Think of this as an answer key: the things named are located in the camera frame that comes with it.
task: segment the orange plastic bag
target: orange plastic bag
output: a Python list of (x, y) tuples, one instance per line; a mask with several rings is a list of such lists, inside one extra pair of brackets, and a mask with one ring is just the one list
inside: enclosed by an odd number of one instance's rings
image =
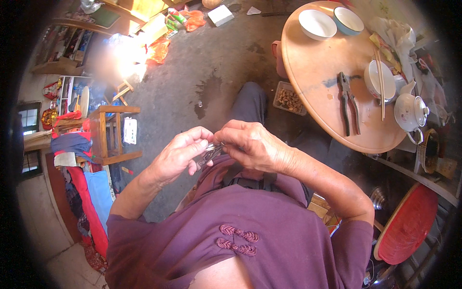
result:
[(199, 10), (188, 11), (185, 9), (181, 10), (180, 14), (183, 16), (189, 16), (188, 22), (184, 24), (187, 32), (193, 32), (197, 28), (204, 26), (206, 23), (204, 20), (204, 13)]
[(167, 53), (169, 52), (170, 39), (158, 39), (147, 47), (146, 64), (164, 64)]

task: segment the teapot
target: teapot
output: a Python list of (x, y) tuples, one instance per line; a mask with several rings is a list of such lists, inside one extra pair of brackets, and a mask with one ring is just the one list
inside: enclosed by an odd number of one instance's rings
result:
[[(430, 109), (425, 105), (420, 96), (413, 96), (412, 89), (415, 86), (415, 80), (403, 86), (400, 90), (400, 95), (395, 102), (395, 120), (398, 125), (406, 131), (407, 136), (414, 144), (420, 144), (424, 141), (424, 135), (420, 130), (427, 121), (427, 116), (430, 114)], [(416, 141), (411, 132), (418, 132), (419, 139)]]

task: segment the chopsticks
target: chopsticks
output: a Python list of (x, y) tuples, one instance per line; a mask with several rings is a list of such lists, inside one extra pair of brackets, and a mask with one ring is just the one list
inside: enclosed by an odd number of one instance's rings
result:
[(376, 57), (378, 78), (380, 82), (380, 100), (382, 104), (382, 121), (385, 119), (385, 85), (383, 83), (382, 62), (380, 61), (380, 51), (374, 49)]

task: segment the red round tray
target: red round tray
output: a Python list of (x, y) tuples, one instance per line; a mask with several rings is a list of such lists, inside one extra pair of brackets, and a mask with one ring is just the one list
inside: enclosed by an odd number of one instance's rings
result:
[(420, 183), (407, 192), (374, 248), (374, 257), (390, 265), (409, 258), (422, 244), (435, 221), (436, 193)]

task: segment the window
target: window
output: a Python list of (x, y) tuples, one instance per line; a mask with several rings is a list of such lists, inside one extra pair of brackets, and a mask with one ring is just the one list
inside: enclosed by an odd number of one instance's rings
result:
[(40, 150), (24, 153), (23, 157), (23, 178), (32, 178), (42, 173), (42, 161)]
[(40, 102), (35, 102), (18, 106), (18, 111), (21, 115), (21, 122), (23, 125), (23, 135), (30, 135), (34, 132), (38, 132), (40, 105)]

